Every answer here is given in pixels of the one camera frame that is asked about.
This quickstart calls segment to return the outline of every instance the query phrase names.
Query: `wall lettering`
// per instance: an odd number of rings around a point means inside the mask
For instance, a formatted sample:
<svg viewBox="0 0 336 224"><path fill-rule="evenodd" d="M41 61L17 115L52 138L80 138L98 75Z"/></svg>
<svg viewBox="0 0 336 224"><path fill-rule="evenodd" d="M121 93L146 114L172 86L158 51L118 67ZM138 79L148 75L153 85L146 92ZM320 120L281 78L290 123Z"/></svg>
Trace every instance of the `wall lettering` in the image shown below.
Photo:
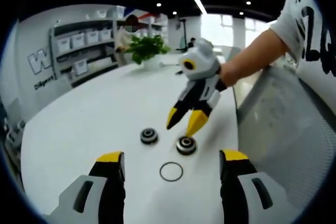
<svg viewBox="0 0 336 224"><path fill-rule="evenodd" d="M54 76L50 76L49 78L39 81L34 85L35 90L38 90L39 88L43 88L48 82L51 82L54 80Z"/></svg>
<svg viewBox="0 0 336 224"><path fill-rule="evenodd" d="M31 54L28 56L28 62L31 67L31 70L35 75L42 72L42 67L44 69L51 67L51 60L46 50L40 49L36 54Z"/></svg>

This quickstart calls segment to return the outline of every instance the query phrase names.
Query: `human hand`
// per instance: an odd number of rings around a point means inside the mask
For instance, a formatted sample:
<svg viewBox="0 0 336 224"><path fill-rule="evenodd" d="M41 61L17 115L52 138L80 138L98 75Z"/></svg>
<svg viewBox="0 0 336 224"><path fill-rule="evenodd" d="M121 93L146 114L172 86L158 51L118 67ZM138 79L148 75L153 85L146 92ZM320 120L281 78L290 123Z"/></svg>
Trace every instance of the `human hand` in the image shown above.
<svg viewBox="0 0 336 224"><path fill-rule="evenodd" d="M220 66L220 78L225 86L231 87L239 80L237 67L233 62L223 63Z"/></svg>

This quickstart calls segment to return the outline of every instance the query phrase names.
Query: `white t-shirt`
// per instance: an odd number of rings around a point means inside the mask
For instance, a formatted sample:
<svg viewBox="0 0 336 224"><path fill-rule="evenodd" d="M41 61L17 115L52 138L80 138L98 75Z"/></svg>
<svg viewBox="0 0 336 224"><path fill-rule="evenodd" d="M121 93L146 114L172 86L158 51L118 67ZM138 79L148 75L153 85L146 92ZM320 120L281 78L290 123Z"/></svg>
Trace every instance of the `white t-shirt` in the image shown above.
<svg viewBox="0 0 336 224"><path fill-rule="evenodd" d="M116 49L120 46L128 47L132 43L132 35L134 33L130 33L126 31L125 27L120 27L117 31L117 35L115 36L115 47Z"/></svg>
<svg viewBox="0 0 336 224"><path fill-rule="evenodd" d="M314 0L286 0L270 29L296 56L297 76L336 114L336 41Z"/></svg>

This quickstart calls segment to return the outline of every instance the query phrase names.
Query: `rubber o-ring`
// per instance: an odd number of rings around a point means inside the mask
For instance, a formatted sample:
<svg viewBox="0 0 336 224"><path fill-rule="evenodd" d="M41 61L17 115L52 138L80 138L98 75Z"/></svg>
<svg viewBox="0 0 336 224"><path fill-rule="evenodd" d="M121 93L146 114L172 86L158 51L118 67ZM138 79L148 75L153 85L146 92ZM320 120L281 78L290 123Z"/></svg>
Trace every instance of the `rubber o-ring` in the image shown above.
<svg viewBox="0 0 336 224"><path fill-rule="evenodd" d="M181 168L181 175L176 178L176 179L166 179L165 177L162 176L162 169L166 166L166 165L169 165L169 164L174 164L174 165L177 165ZM180 164L176 163L176 162L167 162L167 163L164 163L161 168L160 168L160 177L165 180L165 181L168 181L168 182L175 182L175 181L178 181L180 178L182 178L183 176L183 168Z"/></svg>

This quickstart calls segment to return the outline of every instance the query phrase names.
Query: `window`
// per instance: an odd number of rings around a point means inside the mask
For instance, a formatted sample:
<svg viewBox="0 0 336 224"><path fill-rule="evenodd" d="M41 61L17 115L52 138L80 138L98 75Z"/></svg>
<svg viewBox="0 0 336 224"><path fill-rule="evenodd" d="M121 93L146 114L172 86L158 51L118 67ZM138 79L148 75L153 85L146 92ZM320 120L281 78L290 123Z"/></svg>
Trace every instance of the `window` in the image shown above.
<svg viewBox="0 0 336 224"><path fill-rule="evenodd" d="M245 18L245 47L248 47L263 31L269 28L269 24L259 20Z"/></svg>
<svg viewBox="0 0 336 224"><path fill-rule="evenodd" d="M233 46L231 15L205 14L201 16L201 37L214 46Z"/></svg>

